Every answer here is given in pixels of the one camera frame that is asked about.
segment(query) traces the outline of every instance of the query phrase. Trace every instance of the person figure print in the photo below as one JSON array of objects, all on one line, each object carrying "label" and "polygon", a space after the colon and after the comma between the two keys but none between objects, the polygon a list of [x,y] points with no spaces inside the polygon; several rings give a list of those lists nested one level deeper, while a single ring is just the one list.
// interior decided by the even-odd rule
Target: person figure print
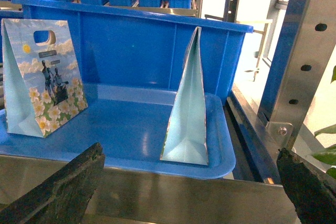
[{"label": "person figure print", "polygon": [[43,73],[44,78],[45,78],[45,89],[48,91],[48,94],[49,94],[50,98],[55,103],[54,75],[50,71],[50,68],[48,68],[46,66],[46,62],[44,60],[42,61],[42,65],[43,65],[42,73]]},{"label": "person figure print", "polygon": [[62,81],[62,76],[58,73],[58,68],[55,68],[54,83],[56,85],[56,102],[58,104],[68,99],[67,85],[68,81]]}]

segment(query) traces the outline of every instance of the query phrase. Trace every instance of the cloud print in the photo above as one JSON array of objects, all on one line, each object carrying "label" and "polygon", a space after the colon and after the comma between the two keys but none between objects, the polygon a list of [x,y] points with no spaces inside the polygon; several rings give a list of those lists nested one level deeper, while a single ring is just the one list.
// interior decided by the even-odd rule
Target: cloud print
[{"label": "cloud print", "polygon": [[[46,66],[50,68],[51,64],[49,60],[46,60]],[[36,73],[41,72],[43,70],[42,62],[39,62],[36,58],[34,58],[31,63],[30,62],[22,62],[18,64],[21,75],[24,76],[27,73]]]},{"label": "cloud print", "polygon": [[67,66],[67,69],[69,69],[69,70],[72,70],[72,69],[75,69],[75,68],[78,68],[78,64],[77,64],[76,60],[74,60],[72,63],[69,64],[69,66]]},{"label": "cloud print", "polygon": [[72,46],[71,39],[68,39],[64,43],[53,44],[48,46],[48,51],[56,50],[57,54],[66,55],[69,52],[75,52]]}]

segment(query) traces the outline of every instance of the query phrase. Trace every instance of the metal bracket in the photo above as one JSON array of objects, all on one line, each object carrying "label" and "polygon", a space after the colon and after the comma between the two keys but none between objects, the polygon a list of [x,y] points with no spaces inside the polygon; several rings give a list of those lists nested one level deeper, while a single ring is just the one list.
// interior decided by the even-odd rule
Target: metal bracket
[{"label": "metal bracket", "polygon": [[266,125],[267,132],[281,147],[287,146],[293,129],[290,123],[268,122]]}]

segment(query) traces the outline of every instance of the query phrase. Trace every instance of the green leaf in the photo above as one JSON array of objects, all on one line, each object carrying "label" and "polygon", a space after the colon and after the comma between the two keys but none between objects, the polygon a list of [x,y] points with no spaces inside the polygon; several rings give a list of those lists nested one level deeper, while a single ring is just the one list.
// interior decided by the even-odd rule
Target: green leaf
[{"label": "green leaf", "polygon": [[325,148],[320,152],[313,153],[312,156],[328,165],[336,165],[336,145]]},{"label": "green leaf", "polygon": [[334,67],[334,70],[332,71],[332,77],[331,77],[331,82],[336,81],[336,66]]},{"label": "green leaf", "polygon": [[325,133],[325,134],[336,134],[336,124],[325,127],[325,128],[320,129],[318,131],[315,131],[314,136],[316,137],[316,136],[318,136],[320,134],[323,134],[323,133]]},{"label": "green leaf", "polygon": [[336,168],[331,167],[330,169],[327,170],[327,174],[329,176],[333,177],[334,179],[336,179]]}]

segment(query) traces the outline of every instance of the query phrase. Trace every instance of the paper bag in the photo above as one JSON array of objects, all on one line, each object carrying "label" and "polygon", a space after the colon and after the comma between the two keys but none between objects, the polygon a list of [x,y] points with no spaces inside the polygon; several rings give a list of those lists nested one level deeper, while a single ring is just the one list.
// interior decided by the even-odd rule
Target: paper bag
[{"label": "paper bag", "polygon": [[160,158],[163,161],[208,164],[200,36],[201,28],[196,27],[167,127]]},{"label": "paper bag", "polygon": [[87,108],[67,21],[3,19],[2,36],[8,132],[46,137]]}]

